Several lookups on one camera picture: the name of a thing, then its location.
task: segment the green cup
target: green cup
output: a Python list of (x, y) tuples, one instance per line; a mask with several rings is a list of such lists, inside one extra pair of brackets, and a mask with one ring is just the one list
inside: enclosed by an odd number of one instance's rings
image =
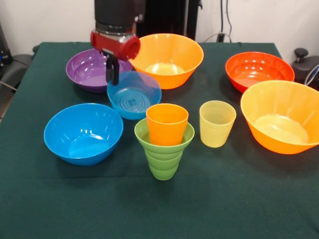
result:
[(195, 135), (193, 126), (190, 123), (187, 123), (181, 144), (174, 146), (154, 145), (150, 143), (146, 119), (143, 119), (136, 124), (134, 132), (138, 141), (144, 148), (151, 173), (159, 180), (168, 180), (174, 176), (184, 149), (190, 144)]

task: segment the purple bowl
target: purple bowl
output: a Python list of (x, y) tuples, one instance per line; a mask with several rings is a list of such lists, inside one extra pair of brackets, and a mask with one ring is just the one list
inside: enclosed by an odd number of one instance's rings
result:
[[(66, 64), (66, 75), (83, 90), (93, 93), (106, 93), (106, 59), (94, 48), (73, 56)], [(129, 61), (121, 61), (120, 72), (131, 71)]]

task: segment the black cylinder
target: black cylinder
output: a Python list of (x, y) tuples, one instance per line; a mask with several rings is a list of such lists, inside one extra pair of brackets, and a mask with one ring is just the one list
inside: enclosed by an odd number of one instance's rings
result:
[(98, 28), (105, 26), (110, 29), (115, 26), (115, 31), (120, 28), (130, 28), (134, 24), (134, 0), (95, 0), (95, 21)]

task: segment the white wall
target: white wall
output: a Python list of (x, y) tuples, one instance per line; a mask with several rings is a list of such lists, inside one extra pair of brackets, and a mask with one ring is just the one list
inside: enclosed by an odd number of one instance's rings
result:
[[(202, 1), (199, 42), (220, 30), (220, 0)], [(0, 22), (12, 53), (31, 53), (42, 41), (89, 41), (93, 4), (93, 0), (0, 0)], [(274, 42), (288, 61), (296, 47), (319, 54), (319, 0), (229, 0), (229, 13), (235, 42)]]
[[(196, 35), (199, 42), (219, 32), (221, 26), (220, 0), (202, 2)], [(294, 60), (297, 47), (319, 55), (319, 0), (229, 0), (229, 15), (233, 42), (274, 42), (289, 62)], [(224, 14), (224, 31), (228, 30)]]
[(43, 41), (90, 41), (93, 0), (0, 0), (0, 22), (12, 54)]

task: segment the table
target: table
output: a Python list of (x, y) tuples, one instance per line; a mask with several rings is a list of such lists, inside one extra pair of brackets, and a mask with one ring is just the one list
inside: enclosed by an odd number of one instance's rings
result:
[[(195, 138), (169, 181), (156, 180), (124, 122), (114, 153), (80, 167), (54, 156), (43, 130), (60, 110), (78, 103), (110, 105), (106, 94), (75, 86), (67, 61), (89, 43), (42, 43), (0, 124), (1, 239), (314, 239), (319, 236), (319, 148), (279, 155), (259, 145), (241, 114), (241, 94), (225, 74), (243, 51), (279, 55), (274, 44), (204, 43), (203, 63), (162, 102), (189, 111)], [(199, 107), (209, 100), (234, 106), (227, 143), (206, 147)]]

